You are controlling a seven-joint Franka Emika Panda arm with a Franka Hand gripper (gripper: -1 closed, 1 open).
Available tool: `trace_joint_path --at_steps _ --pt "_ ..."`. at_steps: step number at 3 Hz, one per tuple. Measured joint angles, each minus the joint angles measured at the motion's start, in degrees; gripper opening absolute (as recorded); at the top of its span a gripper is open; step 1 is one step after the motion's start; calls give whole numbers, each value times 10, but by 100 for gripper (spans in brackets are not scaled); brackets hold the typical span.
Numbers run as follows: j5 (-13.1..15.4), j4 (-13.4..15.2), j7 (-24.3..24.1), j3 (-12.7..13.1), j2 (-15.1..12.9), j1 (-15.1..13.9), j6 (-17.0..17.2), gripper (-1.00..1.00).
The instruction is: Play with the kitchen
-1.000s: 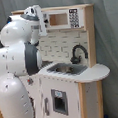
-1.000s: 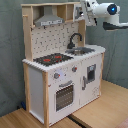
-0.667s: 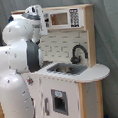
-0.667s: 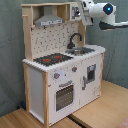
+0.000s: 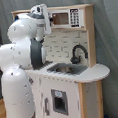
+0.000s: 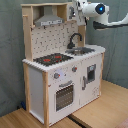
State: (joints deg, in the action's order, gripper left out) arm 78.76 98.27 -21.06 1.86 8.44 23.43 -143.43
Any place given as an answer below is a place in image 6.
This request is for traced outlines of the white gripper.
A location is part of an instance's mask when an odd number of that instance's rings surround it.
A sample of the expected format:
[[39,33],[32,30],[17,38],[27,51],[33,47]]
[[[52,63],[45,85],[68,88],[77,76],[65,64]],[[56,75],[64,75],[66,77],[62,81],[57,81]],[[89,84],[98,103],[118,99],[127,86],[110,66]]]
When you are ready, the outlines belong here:
[[85,4],[87,4],[87,0],[72,0],[72,6],[69,8],[69,18],[75,18],[78,26],[87,25],[87,18],[82,12]]

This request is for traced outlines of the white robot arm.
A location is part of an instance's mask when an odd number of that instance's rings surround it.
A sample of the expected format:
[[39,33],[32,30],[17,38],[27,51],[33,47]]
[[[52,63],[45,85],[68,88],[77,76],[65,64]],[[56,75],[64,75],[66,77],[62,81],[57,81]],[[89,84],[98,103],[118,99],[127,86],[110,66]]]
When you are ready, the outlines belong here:
[[108,22],[109,7],[103,3],[89,3],[87,0],[72,0],[77,25],[85,25],[87,17],[93,17],[96,30],[128,26],[128,14],[118,22]]

